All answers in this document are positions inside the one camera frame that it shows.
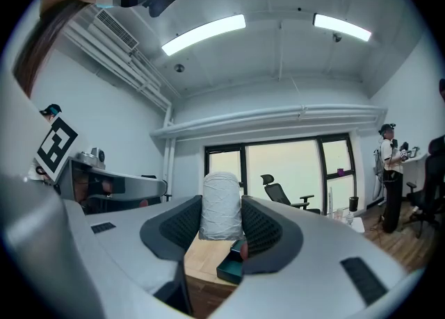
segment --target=white shirt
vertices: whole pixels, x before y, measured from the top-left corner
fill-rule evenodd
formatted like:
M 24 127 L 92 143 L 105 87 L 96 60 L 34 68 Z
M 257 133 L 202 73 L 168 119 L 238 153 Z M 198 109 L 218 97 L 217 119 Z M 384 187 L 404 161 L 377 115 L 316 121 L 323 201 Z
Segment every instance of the white shirt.
M 385 163 L 385 161 L 389 160 L 391 157 L 395 158 L 401 154 L 397 148 L 393 148 L 391 145 L 392 143 L 390 140 L 384 139 L 380 146 L 380 155 L 382 157 L 383 167 L 386 171 L 396 171 L 403 174 L 403 166 L 401 162 L 392 163 L 391 165 L 387 165 Z

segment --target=window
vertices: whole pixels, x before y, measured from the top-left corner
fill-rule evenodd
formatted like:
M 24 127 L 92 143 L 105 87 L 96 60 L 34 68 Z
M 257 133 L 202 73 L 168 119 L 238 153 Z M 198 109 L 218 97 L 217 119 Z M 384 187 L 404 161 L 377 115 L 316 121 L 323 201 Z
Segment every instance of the window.
M 261 175 L 271 174 L 292 204 L 301 203 L 303 195 L 314 195 L 309 207 L 323 208 L 323 178 L 315 140 L 247 146 L 246 161 L 249 195 L 269 199 Z
M 211 172 L 230 172 L 238 179 L 240 194 L 246 195 L 245 189 L 245 149 L 238 145 L 206 147 L 205 175 Z
M 345 171 L 350 170 L 350 158 L 348 145 L 345 140 L 324 142 L 326 172 L 327 174 L 337 173 L 339 168 Z
M 327 209 L 332 188 L 333 210 L 349 206 L 356 195 L 355 166 L 347 134 L 206 147 L 205 175 L 226 171 L 238 177 L 241 194 L 269 199 L 261 175 L 271 174 L 291 203 L 303 195 L 310 208 Z
M 327 194 L 332 189 L 332 210 L 349 207 L 349 197 L 356 195 L 356 180 L 352 147 L 348 136 L 319 138 L 325 159 L 325 213 L 329 213 Z
M 354 176 L 345 176 L 327 180 L 327 192 L 332 189 L 332 210 L 349 207 L 349 197 L 354 196 Z
M 217 171 L 231 172 L 236 176 L 238 182 L 241 182 L 240 151 L 210 154 L 209 167 L 209 173 Z

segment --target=window frame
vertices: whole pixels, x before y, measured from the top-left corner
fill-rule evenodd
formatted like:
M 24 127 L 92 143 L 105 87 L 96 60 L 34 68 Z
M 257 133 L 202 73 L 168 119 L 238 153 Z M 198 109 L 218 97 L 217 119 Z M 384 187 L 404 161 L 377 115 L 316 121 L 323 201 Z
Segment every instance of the window frame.
M 209 174 L 210 171 L 210 155 L 220 154 L 225 152 L 240 152 L 240 162 L 241 162 L 241 182 L 239 182 L 240 187 L 244 189 L 244 195 L 248 195 L 248 177 L 247 177 L 247 161 L 245 157 L 246 147 L 257 146 L 257 145 L 270 145 L 270 144 L 280 144 L 285 142 L 298 142 L 298 141 L 308 141 L 315 140 L 318 148 L 318 155 L 321 167 L 321 177 L 322 177 L 322 188 L 323 188 L 323 215 L 327 213 L 327 181 L 331 179 L 337 179 L 344 176 L 353 175 L 354 179 L 354 196 L 357 196 L 357 175 L 355 170 L 355 161 L 353 147 L 350 142 L 349 134 L 340 133 L 334 135 L 322 135 L 322 136 L 312 136 L 306 138 L 286 138 L 279 140 L 266 140 L 257 142 L 242 142 L 236 144 L 226 144 L 226 145 L 215 145 L 206 146 L 204 148 L 204 176 Z M 350 159 L 350 170 L 345 171 L 344 176 L 340 176 L 337 173 L 327 174 L 326 171 L 326 158 L 323 148 L 323 143 L 335 142 L 335 141 L 346 141 L 346 146 L 348 148 L 348 154 Z

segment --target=white ceiling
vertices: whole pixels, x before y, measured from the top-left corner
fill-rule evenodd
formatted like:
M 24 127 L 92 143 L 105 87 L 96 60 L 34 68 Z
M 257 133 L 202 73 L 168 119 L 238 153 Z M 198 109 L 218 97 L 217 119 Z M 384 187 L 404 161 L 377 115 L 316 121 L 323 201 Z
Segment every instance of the white ceiling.
M 139 49 L 183 95 L 237 83 L 293 76 L 328 76 L 364 82 L 374 94 L 400 67 L 423 24 L 407 0 L 177 0 L 152 19 L 143 7 L 109 12 L 139 41 Z M 247 28 L 226 33 L 167 57 L 161 46 L 192 28 L 233 14 Z M 312 26 L 321 13 L 373 33 L 370 42 Z M 185 72 L 177 73 L 181 63 Z

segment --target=air conditioning unit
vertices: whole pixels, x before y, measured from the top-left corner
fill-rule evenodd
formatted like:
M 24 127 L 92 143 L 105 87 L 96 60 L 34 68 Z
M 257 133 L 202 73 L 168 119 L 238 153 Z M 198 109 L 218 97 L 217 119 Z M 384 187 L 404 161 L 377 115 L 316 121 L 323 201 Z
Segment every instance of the air conditioning unit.
M 104 9 L 96 14 L 92 23 L 128 54 L 139 44 L 139 41 Z

